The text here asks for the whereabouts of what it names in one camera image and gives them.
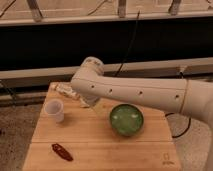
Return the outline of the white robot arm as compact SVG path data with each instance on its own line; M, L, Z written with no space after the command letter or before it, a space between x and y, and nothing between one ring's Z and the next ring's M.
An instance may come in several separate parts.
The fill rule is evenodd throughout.
M212 140L204 171L213 171L212 82L106 77L103 62L96 57L87 57L73 75L71 86L90 106L100 98L108 98L182 114L206 123Z

